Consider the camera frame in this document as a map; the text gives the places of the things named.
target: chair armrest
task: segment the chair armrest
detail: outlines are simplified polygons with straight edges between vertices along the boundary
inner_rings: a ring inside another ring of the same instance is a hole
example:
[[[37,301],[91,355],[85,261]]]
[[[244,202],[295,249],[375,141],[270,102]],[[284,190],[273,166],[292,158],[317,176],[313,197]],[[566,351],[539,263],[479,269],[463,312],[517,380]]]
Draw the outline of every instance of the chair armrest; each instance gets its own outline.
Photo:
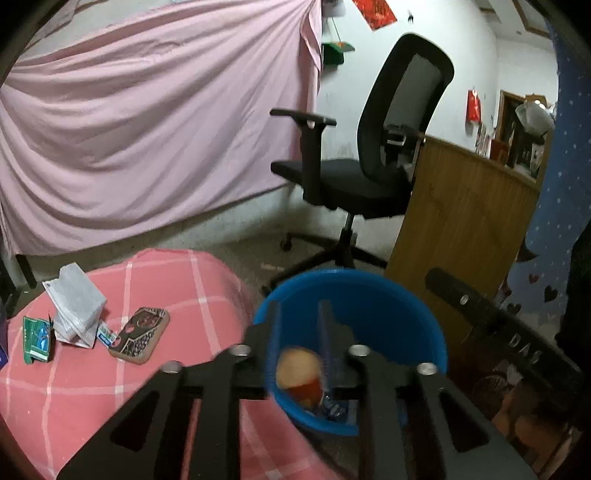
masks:
[[[336,126],[334,118],[313,113],[274,108],[271,116],[289,116],[301,131],[301,186],[304,189],[304,200],[311,205],[323,205],[322,188],[320,186],[320,152],[322,150],[322,132],[327,125]]]
[[[273,108],[269,113],[271,116],[289,116],[298,125],[314,122],[315,124],[336,127],[336,120],[334,118],[316,115],[315,113],[300,112],[298,110],[289,110],[287,108]]]

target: wooden desk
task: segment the wooden desk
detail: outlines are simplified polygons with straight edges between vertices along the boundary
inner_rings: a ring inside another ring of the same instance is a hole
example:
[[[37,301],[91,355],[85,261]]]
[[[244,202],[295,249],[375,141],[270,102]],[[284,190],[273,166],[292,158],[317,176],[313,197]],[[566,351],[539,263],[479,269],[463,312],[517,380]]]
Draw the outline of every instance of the wooden desk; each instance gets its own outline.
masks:
[[[544,155],[549,151],[548,145]],[[537,183],[432,137],[426,137],[415,177],[385,276],[431,308],[453,358],[469,325],[425,289],[425,275],[433,267],[444,268],[491,299],[524,239],[542,178]]]

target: red paper hanging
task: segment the red paper hanging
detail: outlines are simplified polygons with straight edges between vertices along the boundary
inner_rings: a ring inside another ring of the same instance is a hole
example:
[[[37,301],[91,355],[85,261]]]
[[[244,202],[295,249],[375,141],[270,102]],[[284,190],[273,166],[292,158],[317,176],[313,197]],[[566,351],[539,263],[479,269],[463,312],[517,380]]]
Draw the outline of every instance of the red paper hanging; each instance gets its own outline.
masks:
[[[466,122],[482,122],[482,113],[480,111],[480,98],[475,90],[468,90],[468,102],[466,105]]]
[[[353,0],[363,18],[372,30],[385,27],[397,21],[386,0]]]

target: office chair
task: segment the office chair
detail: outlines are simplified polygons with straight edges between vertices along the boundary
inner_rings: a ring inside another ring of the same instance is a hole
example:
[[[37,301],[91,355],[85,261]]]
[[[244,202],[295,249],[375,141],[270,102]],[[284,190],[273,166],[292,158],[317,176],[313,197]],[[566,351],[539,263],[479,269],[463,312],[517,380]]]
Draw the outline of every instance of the office chair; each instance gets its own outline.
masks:
[[[354,260],[385,268],[387,262],[352,245],[353,219],[388,218],[406,212],[412,191],[404,164],[412,163],[433,111],[454,75],[448,56],[414,34],[402,36],[386,59],[369,94],[357,128],[359,161],[334,158],[320,161],[322,132],[336,120],[313,113],[275,108],[272,116],[288,116],[301,130],[302,160],[275,161],[271,171],[302,186],[312,205],[345,210],[347,221],[339,240],[289,232],[284,251],[297,238],[323,250],[275,276],[262,292],[325,262],[354,268]]]

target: metal bolt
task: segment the metal bolt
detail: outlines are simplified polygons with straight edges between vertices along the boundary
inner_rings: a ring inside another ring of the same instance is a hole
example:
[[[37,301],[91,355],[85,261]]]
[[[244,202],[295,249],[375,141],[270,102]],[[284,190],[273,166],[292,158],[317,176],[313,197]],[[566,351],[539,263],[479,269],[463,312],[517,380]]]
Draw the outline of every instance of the metal bolt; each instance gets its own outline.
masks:
[[[237,343],[230,347],[230,353],[234,356],[248,356],[251,353],[251,348],[243,343]]]
[[[369,352],[369,347],[367,345],[362,345],[361,343],[356,343],[349,347],[349,353],[353,356],[368,356]]]
[[[160,366],[160,370],[165,374],[177,374],[183,369],[183,364],[176,360],[170,360]]]
[[[433,375],[437,373],[437,366],[429,362],[417,365],[417,372],[421,375]]]

